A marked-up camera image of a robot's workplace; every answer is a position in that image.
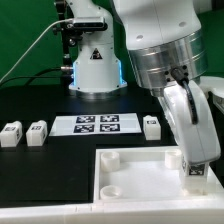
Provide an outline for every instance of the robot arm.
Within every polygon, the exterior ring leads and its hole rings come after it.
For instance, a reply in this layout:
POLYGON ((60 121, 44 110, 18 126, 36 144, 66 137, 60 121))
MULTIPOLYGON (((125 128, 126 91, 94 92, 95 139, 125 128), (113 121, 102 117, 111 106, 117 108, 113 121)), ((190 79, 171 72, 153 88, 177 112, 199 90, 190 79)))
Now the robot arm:
POLYGON ((203 92, 190 81, 198 117, 192 123, 187 93, 176 69, 191 80, 207 68, 201 24, 192 0, 113 0, 126 31, 126 44, 137 83, 159 97, 175 139, 189 165, 220 156, 213 119, 203 92))

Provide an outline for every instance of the warning label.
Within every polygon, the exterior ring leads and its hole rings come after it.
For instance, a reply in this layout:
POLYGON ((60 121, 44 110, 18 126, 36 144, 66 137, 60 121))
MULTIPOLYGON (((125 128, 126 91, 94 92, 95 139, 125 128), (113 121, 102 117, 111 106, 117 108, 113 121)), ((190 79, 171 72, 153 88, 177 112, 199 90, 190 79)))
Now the warning label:
POLYGON ((103 59, 103 58, 102 58, 100 52, 98 51, 98 49, 95 48, 95 50, 94 50, 94 52, 93 52, 93 54, 92 54, 90 59, 91 60, 98 60, 98 59, 103 59))

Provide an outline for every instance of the silver cylinder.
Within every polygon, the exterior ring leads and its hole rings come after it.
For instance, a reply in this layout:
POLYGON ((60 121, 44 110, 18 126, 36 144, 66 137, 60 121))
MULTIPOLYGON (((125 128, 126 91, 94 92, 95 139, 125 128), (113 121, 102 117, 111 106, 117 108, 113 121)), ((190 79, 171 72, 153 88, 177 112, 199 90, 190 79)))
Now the silver cylinder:
POLYGON ((140 87, 153 96, 163 96, 163 89, 175 85, 170 71, 180 68, 189 80, 208 67, 201 30, 161 46, 129 51, 135 78, 140 87))

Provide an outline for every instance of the screw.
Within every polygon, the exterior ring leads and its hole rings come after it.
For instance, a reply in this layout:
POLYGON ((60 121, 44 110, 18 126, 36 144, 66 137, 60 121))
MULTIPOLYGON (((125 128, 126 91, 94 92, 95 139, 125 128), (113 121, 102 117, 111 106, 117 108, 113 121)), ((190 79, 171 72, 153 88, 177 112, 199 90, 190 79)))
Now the screw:
POLYGON ((71 23, 67 24, 67 28, 71 29, 73 27, 73 25, 71 23))
POLYGON ((73 39, 69 39, 69 44, 71 46, 75 46, 76 42, 73 39))

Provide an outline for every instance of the blue light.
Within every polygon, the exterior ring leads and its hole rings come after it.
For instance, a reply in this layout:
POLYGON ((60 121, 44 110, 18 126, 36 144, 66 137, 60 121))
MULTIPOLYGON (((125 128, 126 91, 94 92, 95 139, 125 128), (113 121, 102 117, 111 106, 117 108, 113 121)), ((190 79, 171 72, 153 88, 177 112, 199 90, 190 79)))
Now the blue light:
POLYGON ((73 63, 73 85, 76 86, 76 65, 75 62, 73 63))
POLYGON ((123 84, 124 83, 124 80, 123 80, 123 74, 122 74, 121 61, 119 61, 119 75, 120 75, 120 84, 123 84))

